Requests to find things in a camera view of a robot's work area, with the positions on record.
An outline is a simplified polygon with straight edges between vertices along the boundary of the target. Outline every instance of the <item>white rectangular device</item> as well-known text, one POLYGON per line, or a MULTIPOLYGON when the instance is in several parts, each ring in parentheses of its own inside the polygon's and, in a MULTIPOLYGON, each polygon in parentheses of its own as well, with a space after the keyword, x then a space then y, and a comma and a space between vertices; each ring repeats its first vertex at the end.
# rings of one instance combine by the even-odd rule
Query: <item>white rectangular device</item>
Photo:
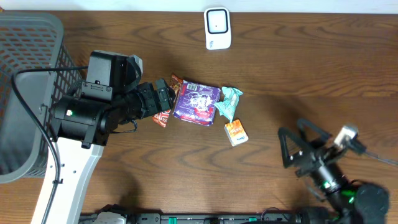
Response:
POLYGON ((231 46, 231 21, 229 11, 224 7, 214 7, 205 11, 206 48, 209 50, 227 49, 231 46))

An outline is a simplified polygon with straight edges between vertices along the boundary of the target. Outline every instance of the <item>brown candy wrapper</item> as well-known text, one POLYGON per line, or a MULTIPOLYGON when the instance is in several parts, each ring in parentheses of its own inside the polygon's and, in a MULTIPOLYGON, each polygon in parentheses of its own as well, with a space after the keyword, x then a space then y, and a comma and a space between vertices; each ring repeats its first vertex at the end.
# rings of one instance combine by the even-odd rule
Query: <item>brown candy wrapper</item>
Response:
MULTIPOLYGON (((172 80, 170 82, 170 86, 173 88, 175 92, 175 96, 178 96, 178 92, 180 91, 180 87, 182 85, 182 79, 176 77, 174 74, 172 74, 172 80)), ((167 120, 169 119, 171 110, 167 110, 164 112, 160 112, 158 114, 155 114, 152 119, 155 121, 155 123, 159 124, 163 128, 166 127, 167 120)))

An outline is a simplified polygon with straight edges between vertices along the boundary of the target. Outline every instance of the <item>light blue wrapper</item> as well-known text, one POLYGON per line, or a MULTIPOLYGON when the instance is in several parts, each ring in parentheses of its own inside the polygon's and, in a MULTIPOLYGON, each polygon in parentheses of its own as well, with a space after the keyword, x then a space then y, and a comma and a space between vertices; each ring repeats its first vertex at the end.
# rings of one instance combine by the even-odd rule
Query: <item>light blue wrapper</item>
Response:
POLYGON ((242 95, 243 92, 237 88, 225 86, 221 90, 224 94, 224 101, 215 103, 214 105, 220 112, 220 115, 226 116, 229 119, 229 122, 232 123, 236 106, 239 102, 239 96, 242 95))

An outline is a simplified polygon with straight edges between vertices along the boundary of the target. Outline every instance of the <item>white background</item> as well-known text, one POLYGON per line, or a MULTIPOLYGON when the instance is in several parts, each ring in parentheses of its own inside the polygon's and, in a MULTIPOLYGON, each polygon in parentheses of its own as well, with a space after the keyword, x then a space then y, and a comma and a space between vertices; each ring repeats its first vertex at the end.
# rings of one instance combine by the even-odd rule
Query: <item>white background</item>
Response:
POLYGON ((3 9, 231 12, 398 13, 398 0, 0 0, 3 9))

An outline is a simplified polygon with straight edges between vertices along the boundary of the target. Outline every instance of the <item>wooden table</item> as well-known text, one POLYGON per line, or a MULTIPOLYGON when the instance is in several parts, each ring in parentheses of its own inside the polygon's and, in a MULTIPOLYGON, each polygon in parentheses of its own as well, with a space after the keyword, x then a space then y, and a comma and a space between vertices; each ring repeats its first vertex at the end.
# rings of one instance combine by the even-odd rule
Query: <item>wooden table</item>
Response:
MULTIPOLYGON (((261 212, 317 204, 284 169, 278 127, 307 118, 337 134, 359 127, 370 151, 398 159, 398 17, 232 13, 229 49, 205 48, 202 13, 52 12, 77 65, 96 49, 136 54, 144 82, 170 79, 244 92, 235 114, 249 141, 231 147, 218 114, 211 127, 150 118, 134 134, 109 138, 91 178, 84 212, 106 204, 165 213, 261 212)), ((390 190, 398 222, 398 168, 353 153, 339 162, 350 179, 390 190)), ((0 223, 30 223, 42 179, 0 186, 0 223)))

